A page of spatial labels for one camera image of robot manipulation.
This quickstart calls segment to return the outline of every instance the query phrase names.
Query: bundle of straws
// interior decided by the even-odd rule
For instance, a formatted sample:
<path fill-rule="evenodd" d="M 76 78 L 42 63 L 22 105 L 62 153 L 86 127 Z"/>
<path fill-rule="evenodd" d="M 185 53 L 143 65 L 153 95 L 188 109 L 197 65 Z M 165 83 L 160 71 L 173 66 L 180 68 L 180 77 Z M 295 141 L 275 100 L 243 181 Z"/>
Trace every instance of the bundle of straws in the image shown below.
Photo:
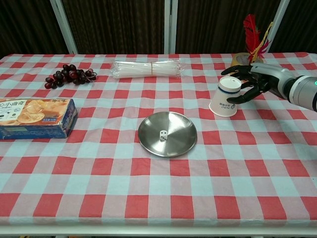
<path fill-rule="evenodd" d="M 180 63 L 175 60 L 150 63 L 115 61 L 112 66 L 114 78 L 138 78 L 147 76 L 179 77 Z"/>

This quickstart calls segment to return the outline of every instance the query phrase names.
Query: dark brown curtain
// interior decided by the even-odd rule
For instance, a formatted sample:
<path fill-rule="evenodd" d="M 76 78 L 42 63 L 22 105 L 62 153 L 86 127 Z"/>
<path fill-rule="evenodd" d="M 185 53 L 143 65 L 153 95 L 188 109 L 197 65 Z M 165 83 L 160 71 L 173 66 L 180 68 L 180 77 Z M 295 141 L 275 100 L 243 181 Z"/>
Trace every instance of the dark brown curtain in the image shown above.
<path fill-rule="evenodd" d="M 164 0 L 63 0 L 81 54 L 160 54 Z"/>
<path fill-rule="evenodd" d="M 317 53 L 317 1 L 291 0 L 270 52 Z"/>
<path fill-rule="evenodd" d="M 1 0 L 0 31 L 0 58 L 68 53 L 49 0 Z"/>
<path fill-rule="evenodd" d="M 245 52 L 243 20 L 256 15 L 258 28 L 266 31 L 279 0 L 179 0 L 177 53 Z"/>

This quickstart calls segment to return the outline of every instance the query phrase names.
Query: paper cup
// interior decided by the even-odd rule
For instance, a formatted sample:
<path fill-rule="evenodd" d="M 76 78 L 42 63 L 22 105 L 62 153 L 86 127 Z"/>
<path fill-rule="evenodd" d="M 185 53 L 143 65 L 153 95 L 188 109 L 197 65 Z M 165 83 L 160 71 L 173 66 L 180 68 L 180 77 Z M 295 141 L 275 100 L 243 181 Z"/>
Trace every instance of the paper cup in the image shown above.
<path fill-rule="evenodd" d="M 224 76 L 218 83 L 218 88 L 211 102 L 209 109 L 221 117 L 231 117 L 237 113 L 235 104 L 227 102 L 227 98 L 240 96 L 241 81 L 235 77 Z"/>

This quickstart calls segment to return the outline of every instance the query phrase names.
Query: dice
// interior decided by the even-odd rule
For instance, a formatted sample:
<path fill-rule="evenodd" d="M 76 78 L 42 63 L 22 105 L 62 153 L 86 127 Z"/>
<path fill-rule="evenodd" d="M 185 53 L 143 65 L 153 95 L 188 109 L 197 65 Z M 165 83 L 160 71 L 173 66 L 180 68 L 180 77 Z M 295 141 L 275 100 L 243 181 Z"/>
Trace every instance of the dice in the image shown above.
<path fill-rule="evenodd" d="M 166 141 L 167 140 L 167 131 L 166 130 L 161 130 L 159 132 L 159 140 L 160 141 Z"/>

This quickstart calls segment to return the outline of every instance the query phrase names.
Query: stainless steel plate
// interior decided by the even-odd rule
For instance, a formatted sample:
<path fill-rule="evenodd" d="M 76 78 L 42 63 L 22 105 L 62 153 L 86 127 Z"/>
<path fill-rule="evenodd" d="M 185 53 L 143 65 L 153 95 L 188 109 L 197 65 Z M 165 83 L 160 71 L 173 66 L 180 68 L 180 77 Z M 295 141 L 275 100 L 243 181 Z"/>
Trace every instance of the stainless steel plate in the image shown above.
<path fill-rule="evenodd" d="M 138 136 L 145 149 L 164 157 L 184 154 L 197 141 L 197 131 L 192 121 L 174 112 L 155 113 L 145 118 L 139 126 Z"/>

